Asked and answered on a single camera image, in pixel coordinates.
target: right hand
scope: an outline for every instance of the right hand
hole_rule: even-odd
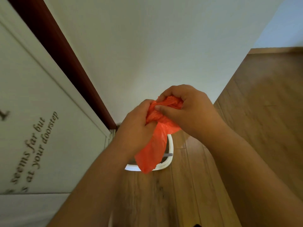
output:
[[[184,101],[180,110],[160,105],[155,109],[203,144],[207,145],[216,141],[218,135],[227,127],[204,92],[185,84],[171,86],[159,96],[157,102],[171,95]]]

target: wooden floor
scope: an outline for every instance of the wooden floor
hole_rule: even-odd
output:
[[[303,200],[303,54],[248,55],[214,106]],[[173,142],[168,168],[124,172],[114,226],[257,226],[209,151],[183,131]]]

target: forearm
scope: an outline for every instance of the forearm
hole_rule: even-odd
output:
[[[248,199],[257,215],[272,226],[302,225],[303,204],[258,153],[227,125],[207,144],[219,168],[233,177],[238,199]]]
[[[129,157],[110,144],[85,173],[49,223],[52,226],[107,226]]]

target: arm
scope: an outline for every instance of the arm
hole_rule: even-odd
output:
[[[143,101],[126,116],[110,145],[93,162],[48,227],[108,226],[122,172],[149,142],[157,125],[145,125],[151,102]]]
[[[220,165],[223,179],[227,172],[240,199],[248,199],[260,225],[303,226],[303,203],[268,167],[257,152],[230,129],[216,112],[207,95],[189,85],[172,86],[157,99],[174,95],[183,99],[181,110],[155,107],[175,121],[186,133],[202,142]]]

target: white wall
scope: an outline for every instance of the white wall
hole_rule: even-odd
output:
[[[303,46],[303,0],[285,0],[253,48]]]
[[[212,102],[283,0],[44,0],[115,122],[171,85]]]

